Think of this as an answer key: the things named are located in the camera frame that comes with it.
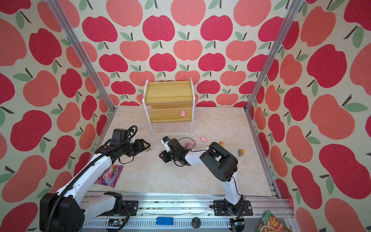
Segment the pink toy pig front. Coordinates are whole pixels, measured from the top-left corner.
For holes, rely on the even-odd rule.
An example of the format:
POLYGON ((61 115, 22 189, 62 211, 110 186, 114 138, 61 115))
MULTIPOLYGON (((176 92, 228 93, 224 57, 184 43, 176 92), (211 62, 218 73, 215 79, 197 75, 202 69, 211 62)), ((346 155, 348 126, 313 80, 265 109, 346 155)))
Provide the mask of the pink toy pig front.
POLYGON ((182 118, 184 118, 186 116, 185 110, 182 110, 180 115, 181 115, 182 118))

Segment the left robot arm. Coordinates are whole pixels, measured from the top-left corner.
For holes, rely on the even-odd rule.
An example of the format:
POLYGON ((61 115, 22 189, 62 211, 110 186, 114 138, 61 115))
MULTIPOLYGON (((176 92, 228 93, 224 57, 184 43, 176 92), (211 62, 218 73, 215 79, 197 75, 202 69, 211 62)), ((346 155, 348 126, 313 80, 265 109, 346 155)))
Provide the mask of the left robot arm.
POLYGON ((144 139, 136 139, 138 127, 115 129, 111 139, 100 146, 89 163, 66 185, 40 200, 42 232, 79 232, 85 221, 100 215, 125 215, 121 230, 130 218, 123 196, 106 192, 98 199, 82 204, 88 190, 98 178, 122 156, 134 158, 150 147, 144 139))

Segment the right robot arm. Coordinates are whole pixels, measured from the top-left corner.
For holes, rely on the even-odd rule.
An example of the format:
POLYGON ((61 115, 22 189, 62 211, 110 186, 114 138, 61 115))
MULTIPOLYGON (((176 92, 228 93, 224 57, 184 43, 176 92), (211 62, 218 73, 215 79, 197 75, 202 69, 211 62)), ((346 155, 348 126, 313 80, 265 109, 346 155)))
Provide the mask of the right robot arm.
POLYGON ((212 142, 201 150, 187 149, 177 139, 165 136, 161 139, 165 150, 159 157, 168 163, 173 161, 178 167, 204 164, 208 170, 222 182, 225 192, 225 208, 232 216, 243 214, 244 196, 237 188, 238 160, 220 144, 212 142))

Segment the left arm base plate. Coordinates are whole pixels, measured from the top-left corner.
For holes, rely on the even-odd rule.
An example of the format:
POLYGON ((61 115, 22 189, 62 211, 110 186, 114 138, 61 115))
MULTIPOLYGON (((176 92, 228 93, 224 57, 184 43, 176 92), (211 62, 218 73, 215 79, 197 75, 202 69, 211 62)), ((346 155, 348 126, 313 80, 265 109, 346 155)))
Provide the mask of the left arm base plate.
POLYGON ((137 211, 138 211, 138 204, 139 202, 138 201, 127 201, 127 200, 124 200, 123 201, 123 211, 124 212, 129 212, 130 213, 130 216, 131 217, 134 217, 137 215, 137 211))

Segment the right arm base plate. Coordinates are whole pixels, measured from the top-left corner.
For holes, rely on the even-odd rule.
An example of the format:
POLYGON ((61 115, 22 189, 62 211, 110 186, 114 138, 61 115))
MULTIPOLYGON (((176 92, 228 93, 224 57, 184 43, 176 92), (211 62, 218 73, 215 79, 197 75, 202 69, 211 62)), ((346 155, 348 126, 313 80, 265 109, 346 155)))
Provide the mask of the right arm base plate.
POLYGON ((251 203, 241 199, 236 205, 229 203, 227 200, 213 201, 209 206, 214 211, 215 216, 253 216, 251 203))

